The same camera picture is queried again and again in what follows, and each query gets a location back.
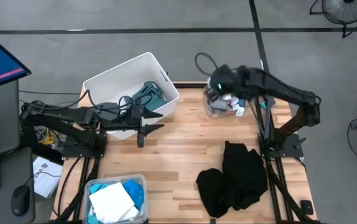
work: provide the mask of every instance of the black wire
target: black wire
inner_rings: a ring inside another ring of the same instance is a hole
[[[304,169],[305,169],[305,171],[307,172],[307,167],[305,166],[304,162],[303,162],[299,157],[295,157],[295,159],[296,159],[297,161],[299,161],[299,162],[304,166]]]
[[[80,157],[78,157],[76,159],[76,161],[72,164],[71,168],[69,169],[67,176],[65,177],[64,183],[62,184],[62,188],[61,188],[61,192],[60,192],[60,198],[58,199],[58,215],[61,215],[61,199],[62,199],[62,193],[64,192],[64,188],[65,188],[65,184],[67,184],[67,180],[69,178],[69,175],[71,174],[73,168],[75,167],[75,165],[78,163],[78,161],[80,160]]]
[[[59,215],[56,213],[56,211],[54,210],[54,208],[52,207],[52,211],[55,214],[55,216],[59,217]]]
[[[84,92],[84,94],[79,98],[79,100],[76,100],[75,102],[71,103],[70,105],[67,105],[67,106],[56,106],[56,107],[47,107],[47,108],[44,108],[44,110],[63,110],[63,109],[67,109],[77,103],[79,103],[82,99],[84,99],[84,97],[89,94],[90,91],[89,90],[86,90]]]
[[[18,90],[21,93],[32,93],[32,94],[44,94],[44,95],[80,95],[80,93],[45,93],[45,92],[35,92],[35,91],[26,91]]]
[[[58,141],[62,142],[61,139],[60,139],[60,136],[58,136],[58,134],[53,129],[50,129],[50,130],[51,130],[51,132],[54,133],[55,137],[57,137]]]
[[[350,133],[351,124],[354,121],[357,121],[357,119],[354,119],[354,120],[350,121],[350,123],[348,123],[348,127],[347,127],[347,143],[348,143],[348,146],[350,147],[350,149],[353,151],[353,153],[357,156],[357,152],[354,151],[353,147],[351,146],[350,139],[348,138],[348,134]]]
[[[49,174],[48,172],[37,172],[36,174],[48,174],[48,175],[50,175],[50,176],[52,176],[52,177],[61,177],[60,175],[52,175],[52,174]],[[29,181],[31,178],[33,178],[34,175],[36,175],[36,174],[32,174],[32,175],[27,179],[27,181],[25,181],[24,185],[26,185],[26,184],[28,183],[28,181]]]
[[[206,58],[208,58],[208,59],[213,63],[213,65],[215,66],[215,68],[216,68],[216,70],[217,70],[218,66],[217,66],[216,62],[213,60],[213,58],[212,58],[210,55],[208,55],[208,54],[206,54],[206,53],[203,53],[203,52],[197,53],[196,56],[195,56],[195,59],[194,59],[194,61],[195,61],[195,66],[197,66],[199,72],[201,72],[201,73],[204,74],[204,75],[212,76],[212,75],[213,75],[212,73],[207,73],[207,72],[205,72],[204,70],[202,70],[201,67],[199,67],[199,64],[198,64],[198,57],[199,57],[199,55],[203,55],[203,56],[205,56]]]
[[[322,102],[321,98],[319,96],[315,96],[315,97],[319,100],[319,102],[317,104],[320,105]]]
[[[62,103],[57,103],[54,106],[60,106],[60,105],[65,104],[65,103],[73,103],[73,102],[77,102],[77,100],[71,100],[71,101],[66,101],[66,102],[62,102]]]
[[[126,106],[129,106],[129,105],[133,104],[136,100],[141,99],[141,98],[143,98],[143,97],[145,97],[145,96],[150,96],[150,98],[149,98],[149,100],[148,100],[147,102],[145,102],[145,103],[143,103],[143,104],[140,105],[140,106],[144,106],[144,105],[146,105],[147,103],[149,103],[149,102],[151,101],[151,99],[152,99],[152,95],[151,95],[151,94],[144,94],[144,95],[139,96],[139,97],[137,97],[137,98],[135,98],[135,99],[132,99],[129,103],[123,104],[123,105],[118,106],[118,107],[114,107],[114,108],[100,108],[98,105],[94,104],[93,99],[91,99],[90,92],[89,92],[89,100],[90,100],[90,103],[93,105],[94,108],[96,108],[96,109],[98,109],[98,110],[101,110],[101,111],[108,111],[108,112],[111,112],[111,113],[114,113],[114,112],[113,112],[113,111],[110,111],[110,110],[116,110],[116,109],[124,108],[124,107],[126,107]]]
[[[119,101],[118,101],[118,107],[121,106],[121,100],[122,100],[123,98],[125,98],[125,97],[128,97],[129,99],[131,99],[130,96],[122,96],[122,97],[120,97],[120,99],[119,99]],[[127,109],[120,109],[120,108],[119,108],[118,118],[121,116],[122,110],[127,110]]]

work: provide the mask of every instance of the paper sheet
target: paper sheet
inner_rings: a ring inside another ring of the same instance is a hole
[[[103,223],[115,223],[134,206],[134,202],[125,191],[122,183],[109,185],[89,196],[97,216]]]
[[[34,174],[38,172],[46,172],[58,176],[61,175],[62,172],[62,166],[41,157],[36,158],[33,167]],[[49,198],[57,188],[59,182],[59,177],[52,177],[48,174],[36,174],[34,175],[35,193],[45,198]]]

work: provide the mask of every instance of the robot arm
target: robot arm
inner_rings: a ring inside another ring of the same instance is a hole
[[[313,92],[299,90],[280,81],[273,75],[244,65],[232,71],[222,65],[214,71],[209,81],[209,100],[216,100],[224,94],[251,100],[254,97],[270,95],[299,106],[296,115],[281,128],[275,129],[271,142],[280,148],[287,136],[304,126],[314,126],[320,122],[321,99]]]
[[[143,125],[142,118],[159,118],[162,114],[147,110],[136,100],[120,114],[116,103],[101,103],[93,107],[71,109],[47,105],[41,101],[24,103],[20,121],[28,126],[45,126],[73,138],[82,148],[93,151],[98,142],[105,142],[105,131],[135,130],[137,145],[144,147],[144,137],[163,127],[163,124]],[[75,123],[84,130],[67,124]]]

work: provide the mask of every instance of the wooden tabletop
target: wooden tabletop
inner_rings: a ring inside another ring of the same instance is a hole
[[[200,88],[178,89],[180,98],[172,115],[162,120],[165,127],[154,131],[139,149],[136,137],[118,141],[108,137],[108,145],[101,160],[98,178],[128,174],[142,174],[147,179],[149,223],[209,223],[195,183],[198,174],[209,168],[221,169],[224,142],[244,143],[248,150],[259,150],[259,133],[252,111],[246,108],[242,117],[230,116],[211,120],[203,105]],[[80,106],[91,106],[85,98]],[[276,100],[272,109],[276,127],[291,119],[287,102]],[[67,159],[54,201],[57,210],[62,183],[75,158]],[[297,203],[311,200],[304,167],[295,159],[282,159],[290,194]],[[78,190],[83,159],[73,169],[62,197],[62,209],[71,202]],[[281,193],[278,192],[282,218],[286,219]],[[228,213],[217,223],[275,223],[271,194],[268,190],[260,202],[246,210]]]

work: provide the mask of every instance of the white plastic bin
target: white plastic bin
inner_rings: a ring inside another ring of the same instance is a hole
[[[154,124],[174,112],[179,93],[150,52],[86,80],[83,88],[90,90],[95,104],[118,103],[121,96],[132,96],[137,93],[146,81],[154,81],[158,84],[163,91],[164,99],[168,101],[167,104],[155,110],[156,113],[164,115],[162,118],[144,119],[144,124]],[[127,139],[135,133],[136,131],[108,131],[108,134],[120,140]]]
[[[135,182],[142,185],[142,189],[144,190],[144,203],[139,210],[139,215],[134,218],[133,220],[125,220],[121,222],[117,222],[118,224],[138,224],[144,223],[148,219],[148,196],[147,196],[147,181],[146,178],[141,174],[135,175],[126,175],[121,177],[112,177],[112,178],[105,178],[105,179],[96,179],[89,181],[85,186],[85,217],[83,219],[83,224],[88,224],[88,215],[91,207],[91,201],[89,199],[90,196],[90,187],[94,184],[115,184],[115,183],[126,183],[128,180],[134,180]]]

